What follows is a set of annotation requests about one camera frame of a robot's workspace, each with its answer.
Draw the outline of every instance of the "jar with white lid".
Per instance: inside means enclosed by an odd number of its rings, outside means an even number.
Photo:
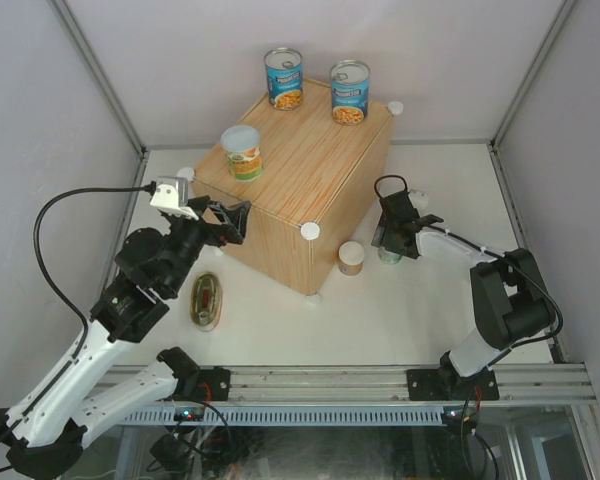
[[[220,137],[229,170],[236,180],[250,181],[262,174],[260,133],[249,125],[228,128]]]

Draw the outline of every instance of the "blue can label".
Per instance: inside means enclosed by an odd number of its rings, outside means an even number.
[[[343,125],[356,125],[367,116],[369,79],[355,85],[331,82],[333,119]]]
[[[288,70],[267,67],[269,103],[278,110],[293,110],[302,103],[302,64]]]

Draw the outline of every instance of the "glass panel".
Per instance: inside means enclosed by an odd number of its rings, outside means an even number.
[[[449,409],[446,418],[458,414],[458,409]],[[478,421],[476,431],[496,458],[499,478],[588,478],[565,409],[485,407],[470,417]],[[167,472],[149,451],[169,435],[164,427],[115,427],[94,442],[63,478],[496,478],[486,448],[472,435],[464,437],[467,462],[475,472],[473,477],[468,473],[458,433],[448,427],[234,427],[238,461],[230,465],[223,428],[204,427],[194,433],[189,429],[183,438],[207,457],[174,441],[171,453],[179,466]]]

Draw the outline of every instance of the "white round foot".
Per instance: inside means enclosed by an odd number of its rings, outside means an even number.
[[[316,293],[315,295],[307,295],[304,298],[310,305],[320,305],[320,302],[322,302],[322,297],[319,293]]]

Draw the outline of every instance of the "white lid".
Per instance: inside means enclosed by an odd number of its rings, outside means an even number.
[[[364,247],[358,242],[346,242],[340,245],[338,256],[347,265],[360,265],[364,261]]]
[[[307,222],[300,227],[300,235],[305,240],[315,240],[320,236],[320,225],[315,222]]]
[[[402,102],[398,102],[397,100],[389,102],[389,105],[387,106],[389,107],[389,111],[393,116],[400,115],[404,110],[404,105],[402,104]]]
[[[249,125],[236,125],[224,131],[220,143],[227,152],[245,152],[260,144],[260,133]]]

